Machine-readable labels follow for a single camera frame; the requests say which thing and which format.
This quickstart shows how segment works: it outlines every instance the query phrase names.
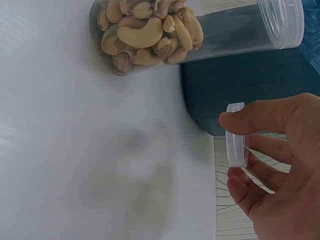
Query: fingernail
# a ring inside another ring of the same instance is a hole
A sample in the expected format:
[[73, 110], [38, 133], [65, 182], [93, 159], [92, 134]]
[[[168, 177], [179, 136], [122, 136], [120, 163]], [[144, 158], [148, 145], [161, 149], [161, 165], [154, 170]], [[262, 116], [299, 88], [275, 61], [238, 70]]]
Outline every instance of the fingernail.
[[233, 112], [223, 112], [220, 114], [221, 118], [230, 118], [234, 113]]

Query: transparent container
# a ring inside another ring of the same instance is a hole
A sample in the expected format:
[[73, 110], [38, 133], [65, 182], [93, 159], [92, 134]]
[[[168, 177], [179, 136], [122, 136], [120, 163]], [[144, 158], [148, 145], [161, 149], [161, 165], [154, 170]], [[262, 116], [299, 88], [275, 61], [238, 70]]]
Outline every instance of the transparent container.
[[301, 0], [256, 4], [195, 16], [192, 0], [97, 0], [91, 38], [108, 69], [126, 76], [226, 55], [295, 48], [304, 35]]

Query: jar lid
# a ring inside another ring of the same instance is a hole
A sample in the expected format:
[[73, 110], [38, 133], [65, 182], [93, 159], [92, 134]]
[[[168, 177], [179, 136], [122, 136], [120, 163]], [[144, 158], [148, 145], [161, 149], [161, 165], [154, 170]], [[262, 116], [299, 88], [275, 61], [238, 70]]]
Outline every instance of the jar lid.
[[[245, 107], [244, 102], [229, 104], [227, 113], [235, 113]], [[245, 168], [249, 156], [249, 136], [235, 135], [225, 132], [226, 153], [231, 168]]]

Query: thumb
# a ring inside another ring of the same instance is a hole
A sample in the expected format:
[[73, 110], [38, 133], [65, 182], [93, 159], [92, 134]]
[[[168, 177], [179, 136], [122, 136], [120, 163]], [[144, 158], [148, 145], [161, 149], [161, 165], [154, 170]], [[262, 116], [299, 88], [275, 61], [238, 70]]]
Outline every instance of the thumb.
[[304, 93], [293, 97], [255, 101], [236, 113], [222, 113], [221, 126], [236, 135], [260, 131], [284, 134], [292, 115], [309, 101], [319, 97]]

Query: dark blue fabric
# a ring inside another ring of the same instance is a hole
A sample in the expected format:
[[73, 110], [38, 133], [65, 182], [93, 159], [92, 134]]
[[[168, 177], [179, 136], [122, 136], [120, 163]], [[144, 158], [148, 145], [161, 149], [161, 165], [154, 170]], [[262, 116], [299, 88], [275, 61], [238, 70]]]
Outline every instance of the dark blue fabric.
[[320, 74], [320, 0], [302, 0], [305, 30], [300, 52]]

